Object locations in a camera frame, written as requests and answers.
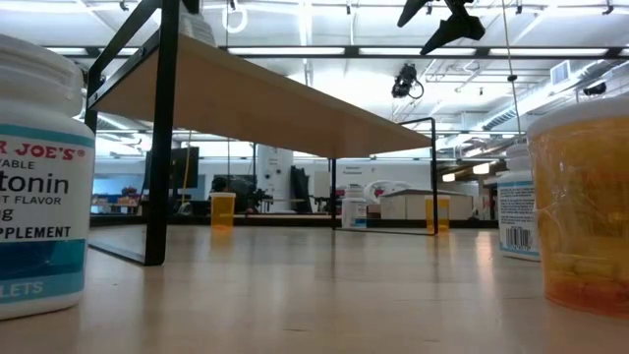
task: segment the ceiling light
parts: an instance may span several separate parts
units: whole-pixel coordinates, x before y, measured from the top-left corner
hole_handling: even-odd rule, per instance
[[[139,133],[139,130],[136,129],[97,129],[96,130],[96,134],[97,135],[110,135],[110,134],[135,134],[135,133]]]
[[[476,54],[475,48],[438,48],[432,52],[426,54],[426,56],[434,55],[474,55]]]
[[[359,48],[358,53],[360,55],[417,55],[420,56],[422,48],[395,48],[395,47],[373,47],[373,48]],[[435,55],[474,55],[476,49],[474,48],[438,48],[427,56]]]
[[[61,55],[87,55],[85,48],[48,47],[46,49]]]
[[[343,55],[342,47],[236,47],[229,48],[234,55]]]
[[[360,55],[420,55],[422,48],[359,48]]]
[[[454,182],[456,180],[456,175],[454,173],[443,175],[443,182]]]
[[[488,163],[484,163],[482,165],[476,165],[473,168],[474,174],[478,174],[478,175],[482,175],[482,174],[488,174],[489,173],[489,164]]]
[[[126,130],[128,130],[128,129],[129,129],[129,127],[127,127],[126,125],[124,125],[124,124],[122,124],[122,123],[118,123],[118,122],[116,122],[115,120],[113,120],[113,119],[111,119],[111,118],[109,118],[109,117],[105,117],[105,116],[104,116],[104,115],[102,115],[102,114],[98,114],[98,119],[102,119],[103,121],[105,121],[105,122],[107,122],[107,123],[111,124],[112,126],[114,126],[114,127],[118,128],[118,129],[126,129]]]
[[[590,56],[603,55],[607,48],[512,48],[511,55],[531,55],[531,56]],[[489,55],[508,55],[507,48],[493,48]]]
[[[102,52],[103,50],[105,50],[105,48],[98,48],[98,49],[99,49],[101,52]],[[127,48],[122,48],[122,49],[120,49],[120,51],[118,52],[118,55],[130,55],[130,56],[131,56],[131,55],[134,55],[137,51],[138,51],[138,49],[137,49],[137,48],[130,48],[130,47],[127,47]]]

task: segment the pill bottle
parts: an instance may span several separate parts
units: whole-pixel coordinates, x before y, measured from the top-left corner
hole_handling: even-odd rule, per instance
[[[503,256],[540,260],[531,158],[524,144],[507,149],[509,171],[498,178],[498,222]]]
[[[83,74],[0,35],[0,320],[77,304],[84,289],[94,134]]]
[[[367,200],[364,197],[363,187],[348,187],[341,207],[343,228],[367,227]]]

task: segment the pipe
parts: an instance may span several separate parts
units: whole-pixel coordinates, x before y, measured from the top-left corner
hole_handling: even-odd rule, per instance
[[[537,86],[518,95],[518,108],[521,116],[557,100],[562,96],[562,93],[565,93],[570,89],[580,89],[590,85],[601,76],[615,70],[627,62],[623,60],[598,60],[587,64],[582,64],[580,61],[574,61],[571,63],[573,65],[577,65],[577,67],[573,66],[571,68],[572,79],[559,85],[553,85],[551,80],[547,79],[541,84],[538,84]],[[517,117],[516,106],[513,102],[509,102],[502,107],[498,107],[497,109],[490,111],[487,117],[488,118],[482,123],[470,127],[469,130],[473,131],[482,129],[489,131],[496,126]],[[437,141],[437,148],[443,149],[460,146],[472,137],[473,135],[470,134],[460,134],[455,137],[439,139]]]
[[[578,89],[582,86],[587,86],[594,80],[597,80],[623,63],[623,60],[599,60],[590,63],[583,66],[581,69],[573,71],[574,78],[568,83],[559,84],[558,86],[554,86],[550,80],[546,80],[536,88],[530,89],[522,94],[521,97],[518,97],[520,114],[525,115],[526,113],[540,108],[545,104],[555,101],[560,97],[561,93],[566,92],[569,89]],[[496,126],[515,118],[515,108],[514,104],[510,104],[506,108],[502,107],[489,112],[489,118],[483,122],[483,130],[491,130]]]

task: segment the computer monitor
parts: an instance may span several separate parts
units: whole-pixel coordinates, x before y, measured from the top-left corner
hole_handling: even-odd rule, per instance
[[[146,164],[144,169],[144,187],[150,186],[150,157],[151,151],[146,154]],[[186,161],[188,160],[187,148],[173,148],[170,151],[170,180],[169,189],[184,188],[184,178],[186,178]],[[188,166],[188,178],[186,188],[196,188],[199,180],[199,148],[190,149],[190,165]]]

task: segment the wooden shelf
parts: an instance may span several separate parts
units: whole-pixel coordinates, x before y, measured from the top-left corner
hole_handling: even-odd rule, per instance
[[[430,146],[424,135],[196,39],[180,34],[178,50],[176,128],[329,158]],[[95,109],[153,121],[157,53],[107,90]]]

